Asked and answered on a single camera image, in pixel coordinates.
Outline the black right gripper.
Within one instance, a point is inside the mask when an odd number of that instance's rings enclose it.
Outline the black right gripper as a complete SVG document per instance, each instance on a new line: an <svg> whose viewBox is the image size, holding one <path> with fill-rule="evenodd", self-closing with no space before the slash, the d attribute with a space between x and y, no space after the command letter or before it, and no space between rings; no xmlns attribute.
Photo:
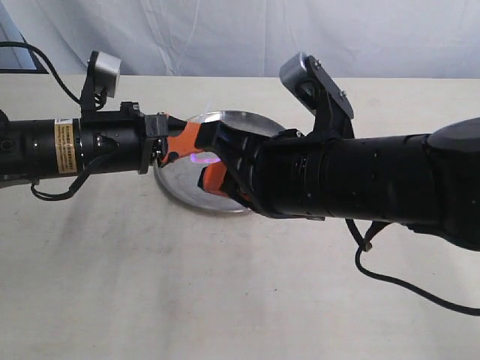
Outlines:
<svg viewBox="0 0 480 360"><path fill-rule="evenodd" d="M295 128L266 136L222 121L202 124L196 144L220 161L202 169L197 185L267 218L323 221L326 210L314 209L304 189L307 142Z"/></svg>

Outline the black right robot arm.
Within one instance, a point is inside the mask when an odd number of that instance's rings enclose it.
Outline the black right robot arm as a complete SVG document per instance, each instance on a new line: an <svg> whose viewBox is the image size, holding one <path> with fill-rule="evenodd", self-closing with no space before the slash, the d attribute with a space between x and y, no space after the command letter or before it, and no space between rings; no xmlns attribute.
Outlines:
<svg viewBox="0 0 480 360"><path fill-rule="evenodd" d="M262 136L213 121L195 145L227 172L218 186L267 218L402 224L479 249L479 120L434 133L344 139L333 129Z"/></svg>

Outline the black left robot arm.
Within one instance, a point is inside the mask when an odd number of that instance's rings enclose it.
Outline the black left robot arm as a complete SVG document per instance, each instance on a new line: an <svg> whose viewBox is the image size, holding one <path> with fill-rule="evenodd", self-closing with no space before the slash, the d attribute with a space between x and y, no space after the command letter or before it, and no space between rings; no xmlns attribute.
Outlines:
<svg viewBox="0 0 480 360"><path fill-rule="evenodd" d="M148 172L199 152L200 124L165 113L145 115L138 103L81 118L11 121L1 116L1 184L94 174Z"/></svg>

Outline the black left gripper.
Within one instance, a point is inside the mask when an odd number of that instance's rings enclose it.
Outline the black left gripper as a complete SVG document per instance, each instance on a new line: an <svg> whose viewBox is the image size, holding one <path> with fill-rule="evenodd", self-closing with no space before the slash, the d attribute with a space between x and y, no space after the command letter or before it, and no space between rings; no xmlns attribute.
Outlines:
<svg viewBox="0 0 480 360"><path fill-rule="evenodd" d="M76 173L145 174L156 152L165 167L204 152L197 146L201 127L161 112L147 115L137 102L122 102L116 111L83 103L76 126Z"/></svg>

